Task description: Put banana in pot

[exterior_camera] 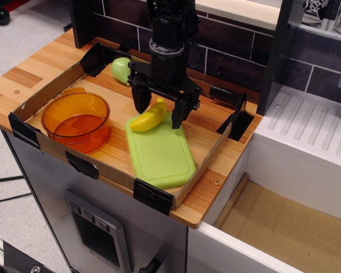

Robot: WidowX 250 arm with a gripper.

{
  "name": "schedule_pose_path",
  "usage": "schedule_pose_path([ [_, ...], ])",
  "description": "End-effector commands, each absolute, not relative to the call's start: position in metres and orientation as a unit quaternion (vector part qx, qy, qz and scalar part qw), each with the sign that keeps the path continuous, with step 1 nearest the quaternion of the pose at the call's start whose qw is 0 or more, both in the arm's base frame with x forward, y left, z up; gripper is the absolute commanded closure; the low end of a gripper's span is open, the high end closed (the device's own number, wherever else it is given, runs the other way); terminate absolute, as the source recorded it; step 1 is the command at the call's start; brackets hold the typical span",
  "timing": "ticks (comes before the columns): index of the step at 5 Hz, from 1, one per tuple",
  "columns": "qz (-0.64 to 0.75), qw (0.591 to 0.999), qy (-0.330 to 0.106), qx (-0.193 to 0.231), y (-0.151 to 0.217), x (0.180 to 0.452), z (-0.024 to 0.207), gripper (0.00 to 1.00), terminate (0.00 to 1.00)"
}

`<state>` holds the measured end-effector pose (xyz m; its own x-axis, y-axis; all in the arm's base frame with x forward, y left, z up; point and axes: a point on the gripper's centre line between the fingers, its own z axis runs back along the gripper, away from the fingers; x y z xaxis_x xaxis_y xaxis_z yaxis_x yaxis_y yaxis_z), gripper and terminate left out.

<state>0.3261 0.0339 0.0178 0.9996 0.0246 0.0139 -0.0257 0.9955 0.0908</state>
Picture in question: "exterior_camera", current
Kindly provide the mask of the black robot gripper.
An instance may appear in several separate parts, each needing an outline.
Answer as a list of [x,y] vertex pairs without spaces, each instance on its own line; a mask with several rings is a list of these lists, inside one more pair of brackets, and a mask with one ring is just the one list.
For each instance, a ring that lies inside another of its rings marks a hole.
[[147,110],[152,93],[174,101],[172,129],[179,129],[192,110],[200,105],[202,88],[187,75],[191,40],[178,48],[162,47],[153,40],[149,41],[151,62],[131,61],[128,67],[131,74],[128,82],[132,87],[132,97],[138,113]]

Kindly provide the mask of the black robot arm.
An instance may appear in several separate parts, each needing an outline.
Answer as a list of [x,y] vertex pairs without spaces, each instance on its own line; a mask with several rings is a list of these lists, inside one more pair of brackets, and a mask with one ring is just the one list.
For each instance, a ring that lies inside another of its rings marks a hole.
[[172,127],[181,127],[199,108],[202,88],[189,78],[189,48],[199,30],[194,1],[147,1],[152,27],[151,62],[130,62],[128,81],[138,113],[145,112],[153,94],[174,102]]

